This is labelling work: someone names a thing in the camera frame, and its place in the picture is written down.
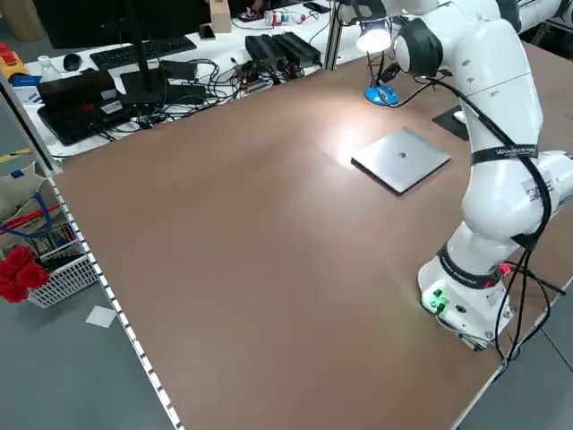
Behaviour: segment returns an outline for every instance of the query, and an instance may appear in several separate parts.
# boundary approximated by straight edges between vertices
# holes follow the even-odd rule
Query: red flower
[[[29,262],[16,273],[16,281],[25,288],[40,288],[50,275],[34,262]]]
[[[28,298],[28,289],[16,282],[3,282],[0,283],[0,297],[8,303],[20,303]]]
[[[18,271],[28,262],[33,262],[35,259],[34,253],[26,246],[15,246],[6,257],[6,262],[15,271]]]
[[[14,269],[5,261],[0,262],[0,281],[14,280]]]

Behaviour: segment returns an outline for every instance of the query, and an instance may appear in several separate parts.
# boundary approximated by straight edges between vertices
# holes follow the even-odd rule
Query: white desk
[[[327,0],[318,0],[318,3],[329,5]],[[308,14],[309,10],[303,7],[301,4],[295,6],[289,6],[286,8],[289,12],[297,12],[297,13],[306,13]],[[274,30],[269,30],[268,27],[265,25],[264,21],[255,21],[250,23],[244,23],[236,21],[236,24],[241,27],[248,27],[252,30],[245,30],[242,28],[238,28],[236,25],[232,25],[232,32],[231,33],[218,33],[215,40],[208,40],[203,41],[199,38],[199,34],[193,33],[188,34],[186,37],[190,39],[195,45],[197,45],[197,49],[191,51],[185,51],[179,54],[173,54],[171,56],[164,57],[165,59],[174,60],[174,61],[189,61],[193,59],[199,58],[207,58],[215,63],[220,67],[220,72],[224,72],[228,69],[233,67],[233,63],[231,62],[231,57],[233,57],[239,64],[244,63],[250,59],[247,51],[244,48],[244,37],[248,35],[257,35],[257,34],[280,34],[286,31],[292,31],[300,38],[309,41],[319,30],[326,26],[326,28],[318,34],[313,40],[312,44],[319,49],[322,54],[324,54],[327,40],[329,36],[329,14],[319,14],[318,20],[309,17],[307,21],[300,25],[290,25],[285,27],[277,27]],[[340,47],[338,51],[340,63],[345,63],[347,61],[354,60],[360,56],[364,56],[364,52],[361,51],[356,47],[356,40],[360,35],[359,28],[356,27],[346,27],[343,31],[343,37],[340,42]],[[106,51],[112,49],[114,47],[119,47],[119,45],[113,46],[106,46],[106,47],[98,47],[94,49],[88,49],[78,54],[81,56],[82,63],[80,70],[84,70],[87,68],[95,68],[97,67],[90,59],[90,54],[98,51]],[[52,64],[54,67],[62,72],[64,70],[63,65],[64,56],[59,56],[52,58]],[[149,61],[150,67],[157,67],[158,61],[157,60],[150,60]],[[26,64],[28,70],[31,74],[40,74],[40,66],[38,62],[28,63]],[[119,67],[116,69],[112,69],[109,72],[114,77],[115,86],[118,90],[124,91],[124,86],[122,84],[119,75],[121,73],[133,72],[136,71],[137,66],[136,64],[130,64],[123,67]],[[305,73],[309,74],[318,70],[318,67],[310,67],[305,69]],[[207,64],[200,64],[199,69],[197,72],[197,76],[203,76],[210,73],[211,67]],[[71,73],[62,73],[63,77],[74,76],[76,74],[80,74],[78,72],[71,72]],[[70,157],[73,155],[80,154],[85,151],[93,150],[99,146],[105,145],[109,143],[109,141],[100,136],[93,136],[89,139],[84,141],[78,142],[71,146],[64,146],[57,138],[47,129],[44,123],[40,120],[38,116],[38,109],[42,105],[24,105],[26,108],[26,112],[30,116],[32,123],[38,128],[38,131],[41,137],[44,139],[47,147],[49,148],[50,152],[54,156],[62,156],[62,157]],[[177,112],[182,111],[181,108],[173,107],[173,110],[170,112]],[[137,125],[130,123],[121,125],[122,130],[129,130],[133,129],[134,131],[137,130]],[[126,134],[124,133],[110,133],[116,139],[121,139],[125,137]]]

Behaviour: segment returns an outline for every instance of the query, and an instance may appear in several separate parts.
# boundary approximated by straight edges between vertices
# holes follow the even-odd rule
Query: blue cable
[[[21,233],[20,231],[16,231],[16,230],[10,230],[9,228],[5,228],[4,226],[0,225],[0,231],[4,231],[5,233],[8,233],[9,235],[15,235],[18,237],[25,237],[27,239],[38,239],[38,238],[47,236],[47,234],[52,229],[52,220],[50,219],[50,212],[47,209],[46,204],[44,203],[44,199],[42,199],[42,196],[39,193],[34,193],[34,195],[32,196],[32,199],[35,199],[38,202],[39,208],[44,213],[44,220],[46,221],[46,229],[44,231],[41,231],[38,233],[27,234],[27,233]]]

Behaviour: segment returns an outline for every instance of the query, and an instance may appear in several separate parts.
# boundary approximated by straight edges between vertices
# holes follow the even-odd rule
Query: blue lamp base
[[[368,101],[371,101],[378,106],[387,106],[388,104],[396,105],[400,101],[398,94],[386,85],[381,85],[380,87],[368,87],[364,92],[364,96],[366,96]]]

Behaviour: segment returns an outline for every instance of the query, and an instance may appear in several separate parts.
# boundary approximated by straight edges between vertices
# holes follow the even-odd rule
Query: silver laptop
[[[409,128],[359,150],[353,164],[401,194],[430,175],[451,156]]]

